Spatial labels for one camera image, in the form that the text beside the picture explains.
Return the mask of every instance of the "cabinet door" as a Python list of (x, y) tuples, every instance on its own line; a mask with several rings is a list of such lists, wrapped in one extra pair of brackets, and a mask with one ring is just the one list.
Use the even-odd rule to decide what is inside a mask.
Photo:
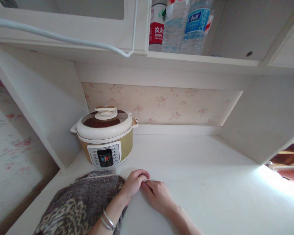
[(273, 54), (268, 65), (294, 68), (294, 25)]
[[(135, 33), (138, 54), (147, 54), (148, 50), (150, 2), (138, 0)], [(123, 50), (132, 47), (134, 11), (135, 0), (0, 0), (0, 18)], [(0, 42), (86, 48), (6, 28), (0, 28)]]

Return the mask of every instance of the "white cable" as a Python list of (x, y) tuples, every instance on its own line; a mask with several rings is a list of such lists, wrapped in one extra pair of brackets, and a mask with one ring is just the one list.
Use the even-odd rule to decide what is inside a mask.
[(6, 20), (6, 19), (1, 19), (0, 18), (0, 27), (4, 28), (11, 28), (11, 29), (17, 29), (33, 34), (37, 34), (46, 38), (51, 38), (54, 40), (66, 42), (66, 43), (71, 43), (71, 44), (76, 44), (76, 45), (82, 45), (82, 46), (88, 46), (88, 47), (97, 47), (97, 48), (102, 48), (106, 49), (109, 51), (116, 52), (124, 57), (130, 57), (131, 54), (134, 52), (134, 42), (135, 42), (135, 30), (136, 30), (136, 15), (137, 15), (137, 1), (135, 0), (135, 12), (134, 12), (134, 25), (133, 25), (133, 35), (132, 35), (132, 49), (129, 53), (125, 53), (124, 51), (120, 50), (117, 47), (110, 46), (107, 44), (103, 43), (96, 43), (96, 42), (91, 42), (91, 41), (86, 41), (82, 39), (76, 39), (76, 38), (71, 38), (71, 37), (66, 37), (60, 34), (52, 33), (47, 30), (39, 29), (27, 24), (22, 24), (16, 21), (11, 21), (11, 20)]

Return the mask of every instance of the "digital display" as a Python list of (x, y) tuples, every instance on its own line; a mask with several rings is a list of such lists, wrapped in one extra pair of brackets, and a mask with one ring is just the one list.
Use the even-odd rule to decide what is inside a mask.
[(108, 167), (113, 165), (112, 149), (98, 150), (97, 154), (101, 167)]

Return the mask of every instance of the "hand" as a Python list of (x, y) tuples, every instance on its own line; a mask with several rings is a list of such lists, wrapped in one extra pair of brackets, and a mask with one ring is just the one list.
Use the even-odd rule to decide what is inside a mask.
[(149, 179), (150, 175), (147, 171), (139, 169), (132, 171), (123, 185), (119, 194), (125, 198), (126, 205), (128, 205), (135, 193), (139, 190), (141, 183), (145, 179)]
[(178, 207), (165, 183), (147, 180), (142, 182), (141, 186), (148, 196), (150, 204), (162, 215), (168, 216)]

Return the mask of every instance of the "red label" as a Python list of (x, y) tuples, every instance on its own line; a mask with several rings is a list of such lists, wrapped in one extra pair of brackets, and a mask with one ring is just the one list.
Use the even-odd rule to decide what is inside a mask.
[(149, 45), (150, 44), (162, 44), (164, 24), (158, 22), (152, 22), (149, 30)]

